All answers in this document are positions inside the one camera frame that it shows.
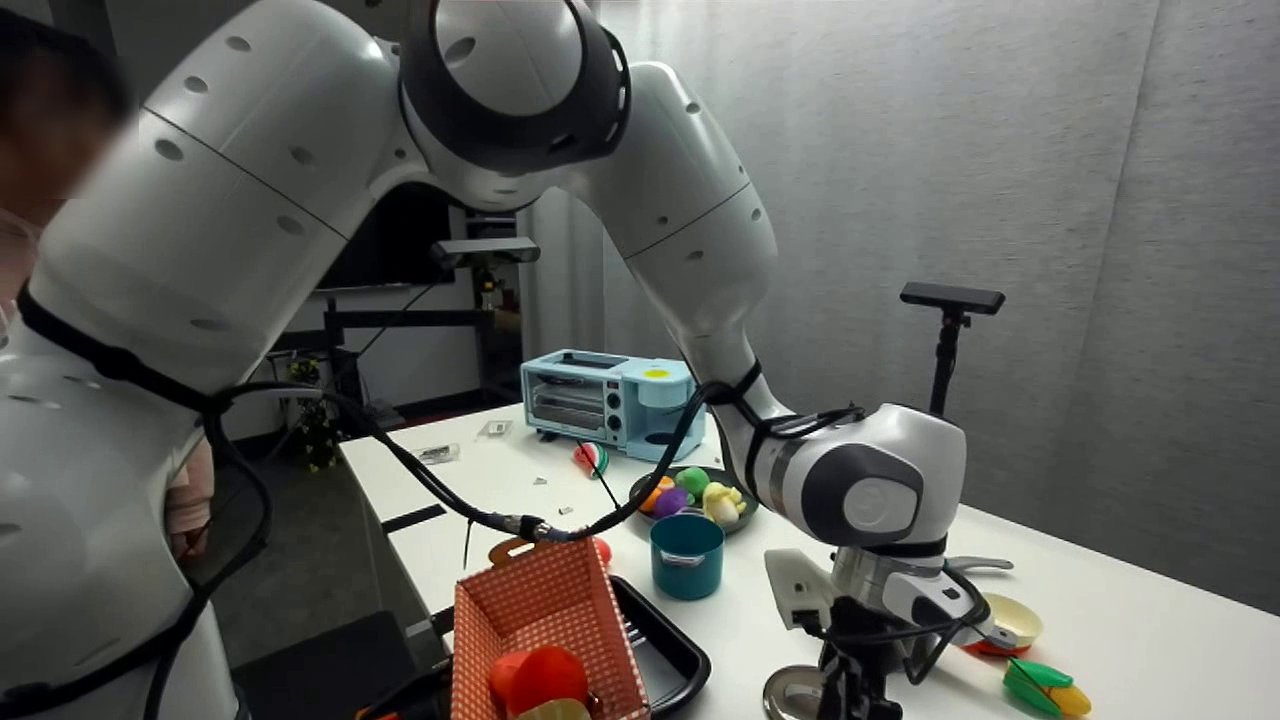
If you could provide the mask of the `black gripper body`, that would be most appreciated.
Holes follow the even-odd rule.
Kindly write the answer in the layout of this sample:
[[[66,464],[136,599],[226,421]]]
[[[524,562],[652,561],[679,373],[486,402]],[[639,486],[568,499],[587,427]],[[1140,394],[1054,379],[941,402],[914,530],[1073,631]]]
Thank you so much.
[[[880,694],[891,671],[920,684],[983,620],[987,599],[945,555],[839,548],[820,667],[836,694]]]

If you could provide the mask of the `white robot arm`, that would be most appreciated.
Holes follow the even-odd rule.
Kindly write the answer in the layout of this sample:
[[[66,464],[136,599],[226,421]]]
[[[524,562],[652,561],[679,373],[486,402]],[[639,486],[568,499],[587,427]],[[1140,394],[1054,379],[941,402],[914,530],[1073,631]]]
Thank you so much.
[[[779,243],[713,108],[583,0],[422,5],[374,37],[327,0],[249,0],[139,101],[132,183],[42,224],[5,347],[5,720],[244,717],[161,499],[399,191],[486,216],[577,196],[691,368],[730,481],[827,543],[833,594],[910,655],[981,622],[946,562],[963,432],[766,386],[746,314]]]

